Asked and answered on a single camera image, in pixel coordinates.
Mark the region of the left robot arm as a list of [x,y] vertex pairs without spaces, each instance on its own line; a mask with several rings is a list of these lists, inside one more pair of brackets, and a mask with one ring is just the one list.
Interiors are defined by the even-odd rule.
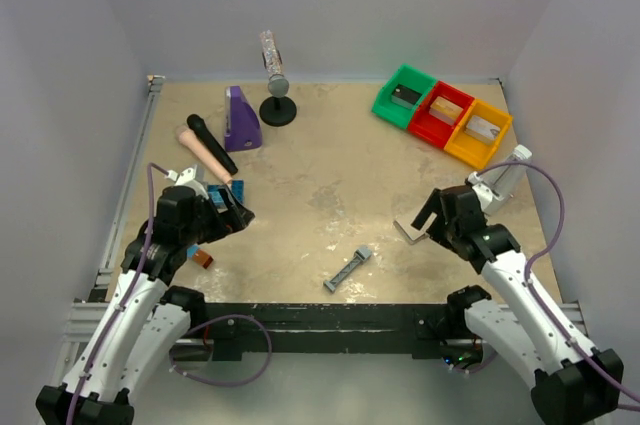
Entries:
[[60,385],[39,392],[45,423],[132,423],[137,387],[204,315],[202,293],[172,283],[188,248],[240,232],[255,218],[228,187],[220,194],[223,211],[195,186],[163,190],[126,249],[115,293],[80,358]]

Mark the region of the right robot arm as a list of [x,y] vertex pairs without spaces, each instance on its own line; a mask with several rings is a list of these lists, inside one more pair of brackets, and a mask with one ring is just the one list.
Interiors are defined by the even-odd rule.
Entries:
[[412,221],[427,236],[469,262],[502,297],[503,316],[483,291],[463,292],[451,312],[487,342],[523,379],[546,424],[585,424],[617,409],[624,365],[599,349],[543,289],[520,244],[502,224],[491,225],[468,185],[434,189]]

